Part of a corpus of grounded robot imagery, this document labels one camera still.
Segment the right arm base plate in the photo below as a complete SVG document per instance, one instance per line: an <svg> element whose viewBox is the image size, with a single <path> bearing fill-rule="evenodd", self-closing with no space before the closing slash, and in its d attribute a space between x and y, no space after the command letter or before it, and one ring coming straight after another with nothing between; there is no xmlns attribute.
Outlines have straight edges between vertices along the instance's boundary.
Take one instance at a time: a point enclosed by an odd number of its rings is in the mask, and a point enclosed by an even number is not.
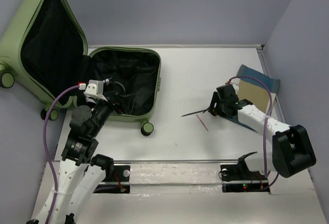
<svg viewBox="0 0 329 224"><path fill-rule="evenodd" d="M242 172L237 164L222 164L218 177L222 182L223 193L268 192L268 179L259 172Z"/></svg>

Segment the black chopstick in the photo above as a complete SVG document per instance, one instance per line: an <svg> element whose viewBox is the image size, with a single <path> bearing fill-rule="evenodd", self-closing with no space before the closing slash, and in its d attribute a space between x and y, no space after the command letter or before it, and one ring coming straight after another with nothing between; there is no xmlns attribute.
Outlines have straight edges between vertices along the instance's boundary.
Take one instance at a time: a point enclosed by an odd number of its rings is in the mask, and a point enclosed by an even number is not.
<svg viewBox="0 0 329 224"><path fill-rule="evenodd" d="M209 110L209 107L206 108L206 109L203 109L203 110L199 110L199 111L194 111L192 113L188 113L188 114L184 114L182 115L181 117L186 117L186 116L190 116L190 115L196 115L196 114L199 114L199 113L205 113Z"/></svg>

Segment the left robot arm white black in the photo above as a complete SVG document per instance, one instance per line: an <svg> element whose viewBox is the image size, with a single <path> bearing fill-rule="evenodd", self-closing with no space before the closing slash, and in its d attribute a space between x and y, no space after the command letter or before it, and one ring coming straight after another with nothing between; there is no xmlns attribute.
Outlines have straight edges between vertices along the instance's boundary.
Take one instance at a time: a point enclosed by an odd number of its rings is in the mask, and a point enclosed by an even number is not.
<svg viewBox="0 0 329 224"><path fill-rule="evenodd" d="M71 113L70 132L62 151L56 182L46 202L29 223L76 223L102 180L114 174L112 158L94 152L96 136L111 113L126 110L118 95L94 96L94 107L81 105Z"/></svg>

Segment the red chopstick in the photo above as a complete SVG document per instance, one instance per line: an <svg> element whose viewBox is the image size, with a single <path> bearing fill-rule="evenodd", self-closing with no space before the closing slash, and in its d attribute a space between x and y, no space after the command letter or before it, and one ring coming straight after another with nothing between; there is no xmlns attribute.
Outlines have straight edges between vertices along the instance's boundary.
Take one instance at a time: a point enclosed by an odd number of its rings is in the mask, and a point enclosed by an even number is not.
<svg viewBox="0 0 329 224"><path fill-rule="evenodd" d="M206 131L209 131L208 128L206 127L205 123L202 121L201 117L196 114L196 117L198 118L198 120L200 121L200 123L202 124L202 126L205 128Z"/></svg>

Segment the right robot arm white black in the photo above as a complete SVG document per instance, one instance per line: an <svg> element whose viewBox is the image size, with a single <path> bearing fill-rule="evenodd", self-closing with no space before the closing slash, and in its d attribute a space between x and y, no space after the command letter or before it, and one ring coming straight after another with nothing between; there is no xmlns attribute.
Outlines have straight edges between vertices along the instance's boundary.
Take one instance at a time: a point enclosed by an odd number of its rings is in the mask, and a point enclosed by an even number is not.
<svg viewBox="0 0 329 224"><path fill-rule="evenodd" d="M233 170L243 179L255 172L277 172L289 178L314 166L317 162L307 130L302 125L291 126L259 110L252 102L239 99L231 84L220 86L213 93L209 113L241 123L271 144L271 150L242 155Z"/></svg>

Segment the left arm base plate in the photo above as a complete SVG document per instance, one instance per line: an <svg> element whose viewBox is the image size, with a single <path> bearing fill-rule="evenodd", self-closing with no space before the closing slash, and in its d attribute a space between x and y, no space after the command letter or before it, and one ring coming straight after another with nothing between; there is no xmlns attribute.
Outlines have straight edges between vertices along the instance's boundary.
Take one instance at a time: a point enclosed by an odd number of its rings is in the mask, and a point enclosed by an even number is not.
<svg viewBox="0 0 329 224"><path fill-rule="evenodd" d="M130 193L131 166L128 164L115 164L113 173L106 174L98 184L96 194L129 194Z"/></svg>

